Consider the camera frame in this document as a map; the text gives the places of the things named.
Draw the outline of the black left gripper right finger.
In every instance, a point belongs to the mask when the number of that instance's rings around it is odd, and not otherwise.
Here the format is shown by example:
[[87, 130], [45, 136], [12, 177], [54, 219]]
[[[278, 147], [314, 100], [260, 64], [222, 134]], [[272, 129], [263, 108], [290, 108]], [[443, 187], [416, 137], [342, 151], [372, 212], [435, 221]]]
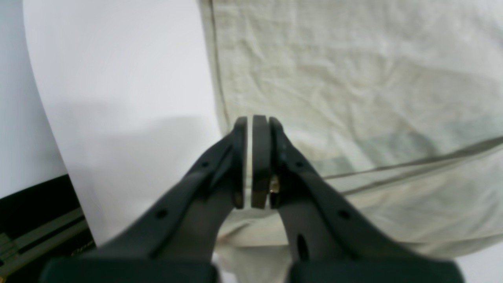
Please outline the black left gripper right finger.
[[281, 217], [288, 283], [463, 283], [451, 260], [398, 244], [328, 185], [274, 117], [253, 116], [251, 205]]

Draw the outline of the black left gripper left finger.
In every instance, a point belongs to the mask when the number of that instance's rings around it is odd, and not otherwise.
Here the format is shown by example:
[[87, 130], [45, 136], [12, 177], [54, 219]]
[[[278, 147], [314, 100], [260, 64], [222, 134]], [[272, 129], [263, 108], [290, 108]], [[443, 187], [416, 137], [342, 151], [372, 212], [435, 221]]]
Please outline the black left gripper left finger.
[[41, 282], [217, 283], [218, 231], [244, 207], [247, 132], [247, 118], [238, 118], [129, 228], [81, 256], [50, 261]]

